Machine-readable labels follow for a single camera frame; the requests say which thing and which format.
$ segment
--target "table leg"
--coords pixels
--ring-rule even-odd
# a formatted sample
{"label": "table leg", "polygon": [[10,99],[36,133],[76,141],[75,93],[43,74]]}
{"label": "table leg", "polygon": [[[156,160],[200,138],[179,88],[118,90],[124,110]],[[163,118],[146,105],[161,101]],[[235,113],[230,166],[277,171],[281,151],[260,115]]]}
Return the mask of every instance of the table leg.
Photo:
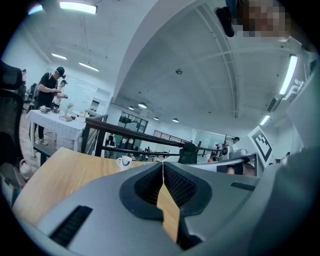
{"label": "table leg", "polygon": [[35,155],[35,150],[34,150],[34,145],[35,145],[35,123],[31,121],[30,123],[30,142],[31,142],[31,156],[34,158],[36,157]]}
{"label": "table leg", "polygon": [[77,140],[74,141],[73,151],[78,152],[78,141]]}

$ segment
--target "cup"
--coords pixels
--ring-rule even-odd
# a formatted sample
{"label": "cup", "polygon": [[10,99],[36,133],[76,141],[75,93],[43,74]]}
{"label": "cup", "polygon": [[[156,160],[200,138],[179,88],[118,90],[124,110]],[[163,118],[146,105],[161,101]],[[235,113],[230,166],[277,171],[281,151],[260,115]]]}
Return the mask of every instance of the cup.
{"label": "cup", "polygon": [[128,170],[131,167],[132,158],[124,155],[116,160],[116,164],[120,166],[121,171]]}

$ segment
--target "black slot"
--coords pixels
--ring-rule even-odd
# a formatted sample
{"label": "black slot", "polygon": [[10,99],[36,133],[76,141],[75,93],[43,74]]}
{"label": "black slot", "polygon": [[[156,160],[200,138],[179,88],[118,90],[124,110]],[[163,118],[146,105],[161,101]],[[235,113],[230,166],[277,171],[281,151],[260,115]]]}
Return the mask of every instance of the black slot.
{"label": "black slot", "polygon": [[91,211],[92,208],[79,205],[52,233],[50,238],[63,247],[68,246]]}
{"label": "black slot", "polygon": [[232,182],[230,184],[231,187],[235,187],[237,189],[241,189],[241,190],[247,190],[247,191],[254,191],[256,186],[255,185],[250,185],[250,184],[245,184],[245,183],[241,183],[241,182]]}

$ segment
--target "person in white shirt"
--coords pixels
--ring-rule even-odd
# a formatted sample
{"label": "person in white shirt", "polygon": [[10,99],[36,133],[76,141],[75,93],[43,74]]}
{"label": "person in white shirt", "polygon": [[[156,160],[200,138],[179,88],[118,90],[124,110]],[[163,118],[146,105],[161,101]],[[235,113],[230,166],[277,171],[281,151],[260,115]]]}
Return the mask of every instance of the person in white shirt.
{"label": "person in white shirt", "polygon": [[58,85],[57,90],[59,92],[55,93],[54,95],[54,99],[52,101],[52,105],[51,108],[56,107],[59,108],[60,107],[60,103],[61,103],[61,99],[68,99],[68,95],[64,94],[64,87],[67,85],[67,81],[66,80],[62,80],[60,85]]}

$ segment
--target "floor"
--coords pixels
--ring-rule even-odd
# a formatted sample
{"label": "floor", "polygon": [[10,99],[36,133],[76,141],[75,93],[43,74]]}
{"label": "floor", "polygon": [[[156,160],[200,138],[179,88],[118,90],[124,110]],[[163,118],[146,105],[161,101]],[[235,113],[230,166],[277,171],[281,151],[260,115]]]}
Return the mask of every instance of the floor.
{"label": "floor", "polygon": [[[31,165],[31,170],[35,173],[40,168],[40,153],[35,151],[35,157],[31,155],[31,143],[29,138],[29,127],[30,122],[26,119],[27,111],[23,110],[20,127],[19,127],[19,137],[20,137],[20,146],[22,150],[23,157],[27,159]],[[66,137],[57,136],[56,141],[54,140],[54,133],[44,129],[44,139],[48,142],[48,147],[52,147],[55,150],[58,150],[61,147],[74,150],[74,141]],[[35,143],[38,140],[38,129],[35,131]],[[80,138],[78,142],[78,151],[81,151],[82,139]]]}

